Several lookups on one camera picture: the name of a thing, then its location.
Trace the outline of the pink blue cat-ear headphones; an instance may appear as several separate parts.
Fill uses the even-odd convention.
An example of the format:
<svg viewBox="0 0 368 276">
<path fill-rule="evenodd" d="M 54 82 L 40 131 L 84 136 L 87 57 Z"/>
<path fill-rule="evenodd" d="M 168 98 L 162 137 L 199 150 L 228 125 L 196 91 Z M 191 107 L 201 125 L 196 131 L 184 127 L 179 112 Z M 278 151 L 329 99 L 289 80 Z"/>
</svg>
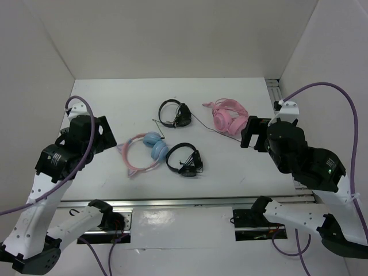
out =
<svg viewBox="0 0 368 276">
<path fill-rule="evenodd" d="M 126 167 L 128 178 L 146 173 L 164 162 L 169 151 L 164 136 L 157 132 L 139 133 L 116 149 Z"/>
</svg>

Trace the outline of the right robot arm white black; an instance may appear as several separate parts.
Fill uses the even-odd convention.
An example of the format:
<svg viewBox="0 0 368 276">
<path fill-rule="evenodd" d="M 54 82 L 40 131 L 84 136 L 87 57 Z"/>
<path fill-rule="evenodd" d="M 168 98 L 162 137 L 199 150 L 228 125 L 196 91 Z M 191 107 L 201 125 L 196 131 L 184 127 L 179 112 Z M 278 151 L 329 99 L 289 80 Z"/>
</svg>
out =
<svg viewBox="0 0 368 276">
<path fill-rule="evenodd" d="M 300 229 L 319 237 L 323 246 L 345 258 L 367 259 L 367 225 L 359 199 L 338 156 L 330 150 L 308 146 L 297 121 L 251 116 L 241 131 L 241 147 L 258 135 L 255 149 L 267 152 L 279 172 L 313 191 L 327 207 L 326 212 L 294 210 L 271 199 L 259 197 L 252 206 L 256 225 L 268 221 Z"/>
</svg>

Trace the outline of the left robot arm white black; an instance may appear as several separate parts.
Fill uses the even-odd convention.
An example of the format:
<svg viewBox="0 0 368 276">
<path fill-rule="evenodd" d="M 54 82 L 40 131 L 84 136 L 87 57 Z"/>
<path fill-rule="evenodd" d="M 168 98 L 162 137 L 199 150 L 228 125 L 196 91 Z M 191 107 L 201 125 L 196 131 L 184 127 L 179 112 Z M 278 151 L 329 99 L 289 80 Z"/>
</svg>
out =
<svg viewBox="0 0 368 276">
<path fill-rule="evenodd" d="M 51 227 L 50 223 L 78 171 L 94 155 L 116 146 L 106 117 L 78 115 L 60 137 L 41 152 L 31 193 L 10 235 L 1 243 L 1 261 L 20 274 L 45 275 L 62 251 L 85 232 L 99 228 L 123 233 L 124 216 L 108 203 L 93 200 L 76 215 Z"/>
</svg>

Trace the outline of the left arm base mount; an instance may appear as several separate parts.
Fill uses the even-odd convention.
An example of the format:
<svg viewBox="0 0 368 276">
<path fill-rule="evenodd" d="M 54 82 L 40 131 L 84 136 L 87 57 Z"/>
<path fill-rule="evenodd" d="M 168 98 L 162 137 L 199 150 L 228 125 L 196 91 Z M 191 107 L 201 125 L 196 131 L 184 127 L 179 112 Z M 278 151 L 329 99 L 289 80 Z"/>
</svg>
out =
<svg viewBox="0 0 368 276">
<path fill-rule="evenodd" d="M 104 229 L 94 227 L 85 232 L 81 238 L 90 244 L 128 244 L 131 242 L 131 227 L 133 210 L 117 208 L 114 213 L 120 214 Z"/>
</svg>

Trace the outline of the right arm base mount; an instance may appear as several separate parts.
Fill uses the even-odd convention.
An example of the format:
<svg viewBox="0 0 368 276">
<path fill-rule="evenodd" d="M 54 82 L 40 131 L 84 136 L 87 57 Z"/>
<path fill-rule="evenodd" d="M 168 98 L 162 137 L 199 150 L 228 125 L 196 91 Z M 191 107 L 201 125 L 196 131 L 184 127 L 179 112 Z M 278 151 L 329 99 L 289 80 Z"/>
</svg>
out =
<svg viewBox="0 0 368 276">
<path fill-rule="evenodd" d="M 235 240 L 254 241 L 271 240 L 273 234 L 276 239 L 287 239 L 285 226 L 277 223 L 270 223 L 258 213 L 251 209 L 234 209 L 233 216 L 229 219 L 235 227 Z"/>
</svg>

